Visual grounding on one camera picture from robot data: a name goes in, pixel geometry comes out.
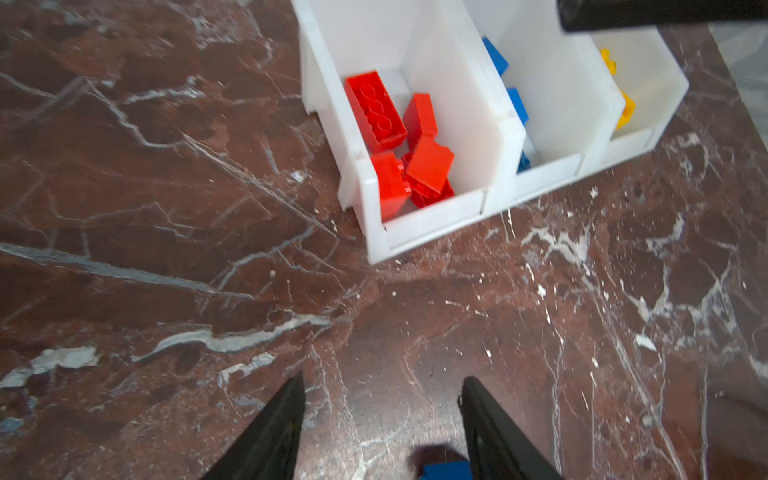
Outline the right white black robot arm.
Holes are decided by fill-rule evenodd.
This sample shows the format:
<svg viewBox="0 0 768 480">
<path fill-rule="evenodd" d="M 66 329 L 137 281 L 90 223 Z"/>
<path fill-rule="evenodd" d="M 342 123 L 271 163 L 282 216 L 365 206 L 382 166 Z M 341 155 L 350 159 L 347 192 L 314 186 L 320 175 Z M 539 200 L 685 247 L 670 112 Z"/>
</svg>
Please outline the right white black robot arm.
<svg viewBox="0 0 768 480">
<path fill-rule="evenodd" d="M 764 0 L 559 0 L 556 8 L 567 32 L 767 19 Z"/>
</svg>

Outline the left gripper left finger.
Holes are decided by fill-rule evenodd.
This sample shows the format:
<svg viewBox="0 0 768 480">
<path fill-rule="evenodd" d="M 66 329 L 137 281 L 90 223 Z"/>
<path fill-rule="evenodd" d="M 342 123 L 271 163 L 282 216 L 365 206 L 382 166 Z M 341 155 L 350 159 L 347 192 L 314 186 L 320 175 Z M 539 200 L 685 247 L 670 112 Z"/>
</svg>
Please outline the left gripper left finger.
<svg viewBox="0 0 768 480">
<path fill-rule="evenodd" d="M 289 378 L 203 475 L 205 479 L 294 478 L 306 393 L 302 374 Z"/>
</svg>

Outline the yellow lego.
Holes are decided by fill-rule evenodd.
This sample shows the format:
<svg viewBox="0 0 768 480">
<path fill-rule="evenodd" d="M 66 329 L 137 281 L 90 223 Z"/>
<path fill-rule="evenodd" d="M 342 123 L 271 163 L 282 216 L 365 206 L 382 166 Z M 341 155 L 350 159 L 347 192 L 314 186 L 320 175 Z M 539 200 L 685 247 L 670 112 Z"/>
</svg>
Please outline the yellow lego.
<svg viewBox="0 0 768 480">
<path fill-rule="evenodd" d="M 629 124 L 636 110 L 636 103 L 624 91 L 622 91 L 621 94 L 625 105 L 616 125 L 617 130 L 622 129 Z"/>
<path fill-rule="evenodd" d="M 615 76 L 617 74 L 617 64 L 612 59 L 610 51 L 608 49 L 602 48 L 600 50 L 600 55 L 601 55 L 601 58 L 603 59 L 605 65 L 606 65 L 606 67 L 608 68 L 610 74 L 612 76 Z"/>
</svg>

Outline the blue lego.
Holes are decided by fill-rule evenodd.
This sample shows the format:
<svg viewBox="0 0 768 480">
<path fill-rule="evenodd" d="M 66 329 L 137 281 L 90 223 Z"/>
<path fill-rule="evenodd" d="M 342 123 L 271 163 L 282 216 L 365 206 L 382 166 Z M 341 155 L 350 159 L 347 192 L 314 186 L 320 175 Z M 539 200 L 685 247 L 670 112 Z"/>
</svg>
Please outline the blue lego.
<svg viewBox="0 0 768 480">
<path fill-rule="evenodd" d="M 487 37 L 483 37 L 482 41 L 494 65 L 494 68 L 496 69 L 498 75 L 502 77 L 509 68 L 508 61 Z"/>
<path fill-rule="evenodd" d="M 529 121 L 529 114 L 527 112 L 527 109 L 524 105 L 524 102 L 522 100 L 522 97 L 518 91 L 517 88 L 508 88 L 507 89 L 508 96 L 515 108 L 515 111 L 523 125 L 526 125 Z"/>
<path fill-rule="evenodd" d="M 466 460 L 430 464 L 423 467 L 420 480 L 472 480 L 470 463 Z"/>
<path fill-rule="evenodd" d="M 521 159 L 518 165 L 517 173 L 522 173 L 531 169 L 531 161 L 525 152 L 521 154 Z"/>
</svg>

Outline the red lego stack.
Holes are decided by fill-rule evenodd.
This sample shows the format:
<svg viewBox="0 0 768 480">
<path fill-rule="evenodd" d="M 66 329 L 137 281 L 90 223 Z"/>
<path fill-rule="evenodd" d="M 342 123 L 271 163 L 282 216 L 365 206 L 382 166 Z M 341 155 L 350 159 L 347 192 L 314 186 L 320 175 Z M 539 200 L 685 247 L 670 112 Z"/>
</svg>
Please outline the red lego stack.
<svg viewBox="0 0 768 480">
<path fill-rule="evenodd" d="M 404 178 L 405 167 L 392 152 L 371 157 L 379 186 L 382 221 L 394 218 L 411 197 L 411 187 Z"/>
</svg>

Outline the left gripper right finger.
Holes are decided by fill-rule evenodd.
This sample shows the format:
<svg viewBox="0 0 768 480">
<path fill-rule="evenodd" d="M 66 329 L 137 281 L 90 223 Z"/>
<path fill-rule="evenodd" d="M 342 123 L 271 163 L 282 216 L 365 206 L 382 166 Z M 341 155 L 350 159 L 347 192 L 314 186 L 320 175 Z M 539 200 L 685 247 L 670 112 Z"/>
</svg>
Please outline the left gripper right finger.
<svg viewBox="0 0 768 480">
<path fill-rule="evenodd" d="M 475 479 L 562 480 L 478 378 L 463 380 L 458 405 Z"/>
</svg>

